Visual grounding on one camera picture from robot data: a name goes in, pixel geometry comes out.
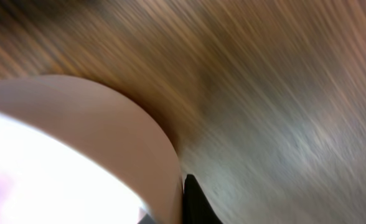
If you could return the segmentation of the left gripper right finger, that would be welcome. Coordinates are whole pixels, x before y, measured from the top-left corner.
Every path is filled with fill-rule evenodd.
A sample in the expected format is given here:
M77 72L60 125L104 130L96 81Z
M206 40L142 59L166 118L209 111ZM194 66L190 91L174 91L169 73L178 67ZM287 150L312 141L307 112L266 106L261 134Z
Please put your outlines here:
M184 181L182 213L183 224L222 224L192 174Z

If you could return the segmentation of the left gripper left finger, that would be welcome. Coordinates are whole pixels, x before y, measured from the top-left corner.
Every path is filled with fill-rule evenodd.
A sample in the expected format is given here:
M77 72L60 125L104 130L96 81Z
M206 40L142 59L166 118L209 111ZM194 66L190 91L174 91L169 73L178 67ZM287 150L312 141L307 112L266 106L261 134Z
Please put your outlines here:
M148 214L143 216L142 219L138 222L138 224L156 224L156 222L152 219Z

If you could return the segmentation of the pink small bowl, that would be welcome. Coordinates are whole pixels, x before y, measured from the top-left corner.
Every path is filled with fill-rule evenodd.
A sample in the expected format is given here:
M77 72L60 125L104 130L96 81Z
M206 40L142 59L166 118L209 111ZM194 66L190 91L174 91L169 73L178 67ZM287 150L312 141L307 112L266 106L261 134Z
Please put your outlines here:
M0 223L182 222L177 154L121 93L63 75L0 81Z

